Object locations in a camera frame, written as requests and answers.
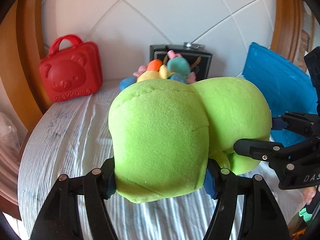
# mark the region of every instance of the bear nose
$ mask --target bear nose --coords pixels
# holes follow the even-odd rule
[[[72,83],[70,80],[62,80],[60,82],[60,86],[63,87],[63,88],[69,88],[71,87]]]

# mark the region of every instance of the red handle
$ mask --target red handle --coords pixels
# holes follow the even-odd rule
[[[73,34],[57,38],[50,46],[49,55],[59,51],[60,44],[64,39],[69,40],[72,43],[73,47],[80,45],[82,43],[82,40],[78,36]]]

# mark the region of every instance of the teal plush toy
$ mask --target teal plush toy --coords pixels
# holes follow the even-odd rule
[[[153,79],[124,89],[109,112],[118,193],[134,203],[203,186],[208,158],[235,174],[259,161],[237,155],[241,138],[268,140],[271,113],[261,92],[239,78],[191,85]]]

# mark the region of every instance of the bear face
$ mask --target bear face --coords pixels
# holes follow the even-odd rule
[[[50,81],[51,89],[60,93],[81,87],[86,81],[85,62],[85,56],[81,53],[73,56],[71,60],[45,65],[43,72]]]

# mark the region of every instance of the blue folder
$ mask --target blue folder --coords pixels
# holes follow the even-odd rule
[[[285,111],[317,114],[318,99],[310,77],[275,52],[253,42],[243,75],[260,89],[272,116],[283,115]],[[287,130],[271,134],[285,147],[306,139]]]

